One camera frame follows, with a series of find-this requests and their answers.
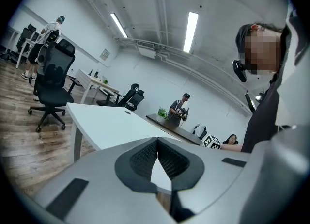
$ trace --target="cap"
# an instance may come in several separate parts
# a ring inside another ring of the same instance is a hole
[[[58,17],[58,20],[59,20],[61,23],[63,23],[63,22],[64,22],[64,16]]]
[[[245,37],[248,31],[251,30],[252,24],[243,25],[239,28],[239,31],[236,36],[236,45],[238,48],[238,53],[240,56],[239,62],[244,65],[251,74],[257,74],[257,65],[251,64],[250,59],[245,59]]]
[[[190,99],[190,94],[185,93],[183,96],[187,97],[188,99]]]

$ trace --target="potted plant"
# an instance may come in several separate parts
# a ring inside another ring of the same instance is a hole
[[[169,120],[166,110],[161,108],[160,106],[159,106],[159,110],[158,110],[158,115],[163,117],[165,120]]]

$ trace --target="woman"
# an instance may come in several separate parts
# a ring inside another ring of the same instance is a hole
[[[238,144],[237,135],[232,134],[229,138],[223,142],[223,144]]]

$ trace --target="black shirt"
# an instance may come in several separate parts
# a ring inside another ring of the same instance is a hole
[[[172,105],[170,106],[170,108],[173,108],[174,110],[177,111],[178,109],[180,109],[182,107],[182,105],[183,105],[182,101],[180,101],[179,104],[178,104],[178,101],[174,101],[172,103]],[[181,118],[176,116],[177,113],[171,114],[170,108],[169,108],[169,112],[168,112],[168,119],[169,119],[170,122],[172,122],[176,126],[179,126],[180,122],[181,122]]]
[[[260,141],[270,140],[271,137],[277,133],[278,127],[275,125],[277,110],[279,104],[279,94],[277,89],[282,83],[282,75],[287,61],[287,54],[291,39],[297,39],[298,46],[295,51],[295,65],[298,64],[302,57],[302,51],[308,45],[308,39],[304,32],[302,23],[297,16],[291,16],[287,19],[290,28],[294,30],[294,37],[292,37],[292,30],[286,26],[281,35],[281,67],[279,72],[274,75],[270,81],[270,87],[266,93],[263,101],[258,105],[256,111],[251,117],[247,131],[245,134],[241,152],[251,153],[255,144]]]

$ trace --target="white wall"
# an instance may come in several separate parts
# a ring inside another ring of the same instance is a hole
[[[202,123],[221,141],[234,133],[238,141],[243,142],[249,116],[244,116],[220,93],[169,64],[142,57],[138,52],[121,50],[105,76],[121,94],[133,83],[140,85],[145,99],[135,113],[142,118],[157,113],[159,106],[168,110],[173,101],[189,93],[189,115],[182,128],[192,132],[196,124]]]
[[[48,22],[55,21],[59,16],[65,17],[62,38],[76,46],[76,60],[68,74],[74,76],[79,68],[83,68],[86,71],[99,71],[101,76],[116,57],[119,45],[86,0],[24,0],[9,25],[22,31],[31,23],[37,32],[41,32]],[[110,52],[106,61],[99,57],[104,49]]]

